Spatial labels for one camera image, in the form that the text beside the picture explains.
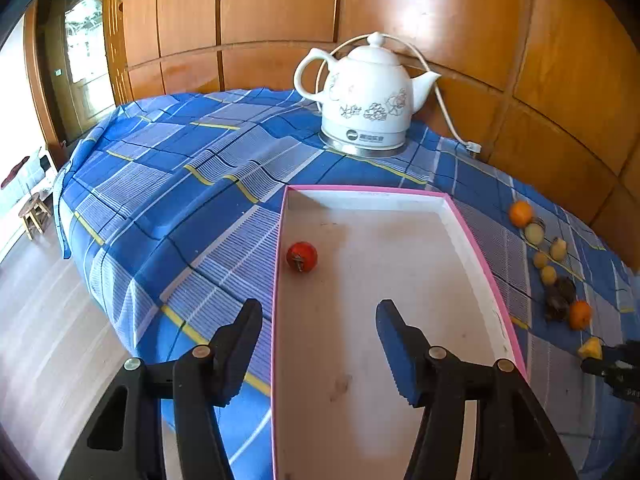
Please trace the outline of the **yellow fruit piece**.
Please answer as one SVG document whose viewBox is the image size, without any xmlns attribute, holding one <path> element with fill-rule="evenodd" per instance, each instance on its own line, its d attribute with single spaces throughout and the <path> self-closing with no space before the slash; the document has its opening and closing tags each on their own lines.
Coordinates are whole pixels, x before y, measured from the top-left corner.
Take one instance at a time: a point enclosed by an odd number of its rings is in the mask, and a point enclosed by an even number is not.
<svg viewBox="0 0 640 480">
<path fill-rule="evenodd" d="M 590 337 L 578 349 L 578 356 L 584 359 L 603 359 L 602 342 L 598 337 Z"/>
</svg>

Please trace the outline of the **white pink-rimmed tray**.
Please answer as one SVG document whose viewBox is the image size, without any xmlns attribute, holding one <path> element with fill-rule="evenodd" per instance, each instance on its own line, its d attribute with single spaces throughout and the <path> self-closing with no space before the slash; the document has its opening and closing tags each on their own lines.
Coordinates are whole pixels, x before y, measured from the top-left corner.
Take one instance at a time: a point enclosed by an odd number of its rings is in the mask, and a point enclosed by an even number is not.
<svg viewBox="0 0 640 480">
<path fill-rule="evenodd" d="M 271 344 L 273 474 L 399 479 L 422 411 L 416 384 L 455 356 L 525 366 L 506 304 L 470 227 L 442 192 L 292 185 L 278 251 Z"/>
</svg>

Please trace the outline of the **small wooden stool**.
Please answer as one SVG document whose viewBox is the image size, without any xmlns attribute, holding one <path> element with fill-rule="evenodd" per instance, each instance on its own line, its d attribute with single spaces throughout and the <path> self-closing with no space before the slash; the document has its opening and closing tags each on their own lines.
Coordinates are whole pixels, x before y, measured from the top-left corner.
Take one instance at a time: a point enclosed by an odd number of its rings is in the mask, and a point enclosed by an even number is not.
<svg viewBox="0 0 640 480">
<path fill-rule="evenodd" d="M 24 232 L 29 240 L 34 239 L 32 230 L 39 234 L 44 232 L 43 222 L 52 216 L 51 209 L 46 204 L 47 197 L 48 194 L 44 191 L 32 193 L 18 212 L 18 218 L 23 223 Z"/>
</svg>

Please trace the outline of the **blue plaid tablecloth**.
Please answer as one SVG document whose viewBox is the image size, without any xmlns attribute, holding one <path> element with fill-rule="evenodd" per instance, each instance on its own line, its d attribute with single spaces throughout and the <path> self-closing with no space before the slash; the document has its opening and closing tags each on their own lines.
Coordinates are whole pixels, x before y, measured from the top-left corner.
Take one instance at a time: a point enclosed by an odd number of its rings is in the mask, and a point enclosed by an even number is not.
<svg viewBox="0 0 640 480">
<path fill-rule="evenodd" d="M 82 139 L 55 180 L 62 254 L 122 345 L 148 363 L 175 359 L 235 318 L 269 308 L 282 196 L 289 184 L 356 184 L 449 194 L 480 245 L 513 318 L 533 388 L 578 474 L 599 479 L 639 437 L 629 402 L 580 370 L 590 335 L 615 346 L 639 335 L 637 278 L 596 233 L 546 192 L 472 159 L 413 122 L 401 154 L 337 154 L 294 91 L 179 93 L 134 101 Z M 508 218 L 531 203 L 549 238 L 568 245 L 562 275 L 592 310 L 588 332 L 544 318 L 533 248 Z"/>
</svg>

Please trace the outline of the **wooden door with glass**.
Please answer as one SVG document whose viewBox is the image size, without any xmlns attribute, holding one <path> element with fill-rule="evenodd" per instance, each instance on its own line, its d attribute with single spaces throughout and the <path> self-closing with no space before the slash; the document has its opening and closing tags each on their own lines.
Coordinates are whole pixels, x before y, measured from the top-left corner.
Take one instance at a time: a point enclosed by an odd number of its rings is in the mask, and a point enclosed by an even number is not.
<svg viewBox="0 0 640 480">
<path fill-rule="evenodd" d="M 118 104 L 108 42 L 119 0 L 32 0 L 27 77 L 44 142 L 60 166 Z"/>
</svg>

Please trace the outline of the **small red tomato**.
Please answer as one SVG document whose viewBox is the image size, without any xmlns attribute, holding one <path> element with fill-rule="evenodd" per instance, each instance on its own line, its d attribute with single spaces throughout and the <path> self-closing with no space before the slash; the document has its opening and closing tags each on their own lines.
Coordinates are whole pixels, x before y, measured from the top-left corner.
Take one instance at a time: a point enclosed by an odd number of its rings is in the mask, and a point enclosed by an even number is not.
<svg viewBox="0 0 640 480">
<path fill-rule="evenodd" d="M 301 240 L 288 248 L 285 259 L 292 270 L 306 274 L 317 266 L 318 252 L 314 245 Z"/>
</svg>

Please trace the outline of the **dark brown passion fruit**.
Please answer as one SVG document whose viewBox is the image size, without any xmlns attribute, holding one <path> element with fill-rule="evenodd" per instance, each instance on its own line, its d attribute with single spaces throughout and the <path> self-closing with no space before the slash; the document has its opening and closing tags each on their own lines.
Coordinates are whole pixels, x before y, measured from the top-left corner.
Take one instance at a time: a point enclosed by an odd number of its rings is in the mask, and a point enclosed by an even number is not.
<svg viewBox="0 0 640 480">
<path fill-rule="evenodd" d="M 554 283 L 554 290 L 568 303 L 576 300 L 576 285 L 567 276 L 560 276 Z"/>
</svg>

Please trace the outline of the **small tan round fruit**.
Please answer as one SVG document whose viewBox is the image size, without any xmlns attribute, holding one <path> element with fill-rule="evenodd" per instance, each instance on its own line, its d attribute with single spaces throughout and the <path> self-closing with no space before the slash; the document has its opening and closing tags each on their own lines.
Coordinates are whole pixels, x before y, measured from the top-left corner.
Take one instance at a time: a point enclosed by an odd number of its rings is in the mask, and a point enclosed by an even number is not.
<svg viewBox="0 0 640 480">
<path fill-rule="evenodd" d="M 536 252 L 533 256 L 533 264 L 536 269 L 541 270 L 548 264 L 549 258 L 545 252 Z"/>
</svg>

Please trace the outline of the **white sofa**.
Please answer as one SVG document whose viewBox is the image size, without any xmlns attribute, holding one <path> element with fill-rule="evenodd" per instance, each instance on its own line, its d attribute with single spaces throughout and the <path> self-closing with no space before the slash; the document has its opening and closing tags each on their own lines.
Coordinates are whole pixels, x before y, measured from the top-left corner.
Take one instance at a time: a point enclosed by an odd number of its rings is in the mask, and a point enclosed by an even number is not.
<svg viewBox="0 0 640 480">
<path fill-rule="evenodd" d="M 26 162 L 14 171 L 12 180 L 1 190 L 1 259 L 25 232 L 20 209 L 34 193 L 49 196 L 58 170 L 49 151 L 42 146 L 29 155 Z"/>
</svg>

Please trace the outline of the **orange tangerine with stem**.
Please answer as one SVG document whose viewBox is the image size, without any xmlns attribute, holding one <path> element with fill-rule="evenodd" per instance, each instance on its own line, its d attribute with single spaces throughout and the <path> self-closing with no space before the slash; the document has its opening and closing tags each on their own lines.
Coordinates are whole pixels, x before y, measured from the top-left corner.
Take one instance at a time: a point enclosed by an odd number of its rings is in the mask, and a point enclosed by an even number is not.
<svg viewBox="0 0 640 480">
<path fill-rule="evenodd" d="M 518 229 L 525 229 L 534 218 L 534 208 L 526 200 L 516 200 L 509 208 L 509 220 Z"/>
</svg>

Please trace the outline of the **cut pale fruit dark skin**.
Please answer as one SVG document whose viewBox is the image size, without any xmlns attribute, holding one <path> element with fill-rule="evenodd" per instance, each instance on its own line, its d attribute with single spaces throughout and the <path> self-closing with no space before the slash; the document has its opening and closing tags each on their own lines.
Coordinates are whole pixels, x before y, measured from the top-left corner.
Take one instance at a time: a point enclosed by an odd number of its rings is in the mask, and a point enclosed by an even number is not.
<svg viewBox="0 0 640 480">
<path fill-rule="evenodd" d="M 539 218 L 533 218 L 530 220 L 524 228 L 525 239 L 536 247 L 538 247 L 543 241 L 546 235 L 546 225 Z"/>
</svg>

